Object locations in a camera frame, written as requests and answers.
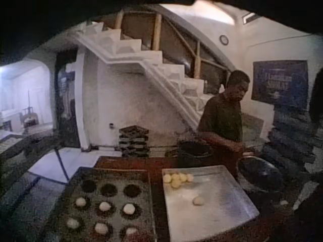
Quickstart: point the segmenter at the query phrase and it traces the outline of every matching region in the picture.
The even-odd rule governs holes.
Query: white staircase
[[[204,81],[186,78],[183,65],[163,64],[163,52],[141,50],[141,39],[121,40],[120,29],[103,31],[103,22],[72,30],[72,36],[106,64],[139,63],[158,90],[174,105],[193,130],[206,102]]]

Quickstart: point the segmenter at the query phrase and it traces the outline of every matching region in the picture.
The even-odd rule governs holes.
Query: black bucket
[[[178,144],[178,166],[181,168],[203,166],[208,158],[213,155],[209,145],[197,141],[180,141]]]

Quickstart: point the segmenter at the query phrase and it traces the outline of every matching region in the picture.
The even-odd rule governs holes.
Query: dough ball
[[[135,213],[136,208],[133,204],[128,203],[124,206],[123,211],[125,212],[125,214],[132,215]]]
[[[129,236],[129,235],[131,235],[133,233],[136,233],[136,232],[138,232],[138,229],[137,228],[133,228],[133,227],[127,228],[127,230],[126,230],[126,236]]]
[[[194,176],[192,174],[187,174],[187,181],[191,183],[194,180]]]
[[[193,199],[193,204],[195,206],[202,206],[202,205],[204,205],[204,199],[203,199],[203,197],[200,197],[200,196],[195,197]]]
[[[109,231],[107,228],[107,225],[105,225],[104,223],[97,223],[95,225],[94,230],[95,230],[95,232],[102,234],[102,235],[106,235]]]
[[[84,198],[78,198],[75,201],[76,206],[84,207],[86,205],[86,200]]]
[[[186,174],[183,174],[183,173],[180,173],[180,180],[181,180],[181,182],[186,182],[186,180],[187,180],[187,175]]]
[[[110,210],[110,208],[111,208],[111,205],[110,205],[109,203],[107,203],[107,202],[102,202],[102,203],[100,203],[100,205],[99,205],[99,209],[100,209],[102,212],[106,212],[106,211]]]
[[[169,174],[164,175],[164,176],[163,176],[163,181],[164,181],[165,183],[170,183],[170,182],[172,181],[172,177],[171,177],[171,175],[169,175]]]
[[[80,227],[80,222],[74,218],[69,218],[66,222],[66,226],[71,229],[77,229]]]
[[[180,179],[175,179],[175,180],[172,180],[172,187],[173,188],[179,188],[181,186],[182,182]]]
[[[172,174],[172,180],[179,180],[180,179],[180,175],[178,174]]]

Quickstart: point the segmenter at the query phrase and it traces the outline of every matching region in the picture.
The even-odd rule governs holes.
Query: man's hand
[[[242,153],[245,149],[242,142],[233,142],[229,145],[229,149],[235,153]]]

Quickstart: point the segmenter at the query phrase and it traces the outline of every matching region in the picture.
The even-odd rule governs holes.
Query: wooden beam
[[[196,43],[196,57],[194,63],[194,78],[200,79],[201,77],[201,57],[200,57],[201,42],[198,40]]]
[[[181,33],[177,30],[177,28],[168,19],[166,19],[166,21],[169,23],[171,28],[175,31],[175,33],[178,35],[178,37],[181,39],[181,41],[184,43],[184,45],[187,47],[187,49],[192,53],[192,55],[196,56],[194,50],[191,48],[189,43],[187,43],[187,41],[184,39],[184,37],[181,35]]]
[[[222,69],[222,70],[226,70],[226,71],[228,71],[228,70],[229,70],[228,68],[223,67],[223,66],[221,66],[221,65],[219,65],[219,64],[217,64],[217,63],[215,63],[215,62],[212,62],[212,61],[210,61],[210,60],[207,60],[207,59],[203,59],[203,58],[201,58],[201,61],[202,61],[202,62],[206,62],[206,63],[208,63],[208,64],[210,64],[210,65],[212,65],[212,66],[218,67],[218,68],[220,68],[220,69]]]
[[[155,14],[155,12],[149,12],[149,11],[127,11],[127,14]]]
[[[195,63],[194,63],[194,78],[200,79],[201,77],[201,57],[197,56],[195,57]]]
[[[122,9],[118,12],[115,22],[115,29],[121,29],[124,14],[125,12]]]
[[[157,13],[156,19],[155,19],[155,28],[153,33],[152,50],[159,50],[161,29],[162,29],[162,15]]]

